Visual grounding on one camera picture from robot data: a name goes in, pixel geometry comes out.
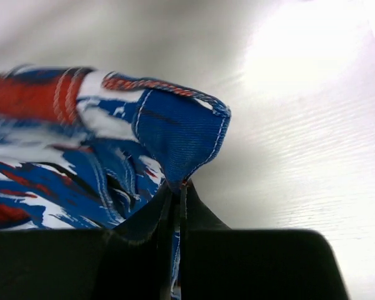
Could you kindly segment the blue white red patterned trousers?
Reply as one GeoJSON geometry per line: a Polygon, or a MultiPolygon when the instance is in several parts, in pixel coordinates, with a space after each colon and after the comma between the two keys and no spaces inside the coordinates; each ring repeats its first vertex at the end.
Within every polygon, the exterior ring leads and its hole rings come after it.
{"type": "MultiPolygon", "coordinates": [[[[86,67],[0,74],[0,231],[114,229],[218,154],[231,110],[201,91],[86,67]]],[[[172,210],[171,297],[180,229],[172,210]]]]}

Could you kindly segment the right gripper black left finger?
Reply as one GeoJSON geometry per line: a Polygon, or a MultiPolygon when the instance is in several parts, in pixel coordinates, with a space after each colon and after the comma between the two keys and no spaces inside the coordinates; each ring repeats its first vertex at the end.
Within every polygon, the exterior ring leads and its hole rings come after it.
{"type": "Polygon", "coordinates": [[[169,299],[172,192],[114,229],[0,231],[0,299],[169,299]]]}

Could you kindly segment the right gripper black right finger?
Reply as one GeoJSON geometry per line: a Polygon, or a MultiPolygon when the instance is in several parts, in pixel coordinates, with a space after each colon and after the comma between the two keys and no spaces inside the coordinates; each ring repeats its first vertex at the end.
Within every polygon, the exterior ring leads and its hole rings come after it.
{"type": "Polygon", "coordinates": [[[181,189],[183,299],[347,299],[333,250],[308,229],[231,229],[181,189]]]}

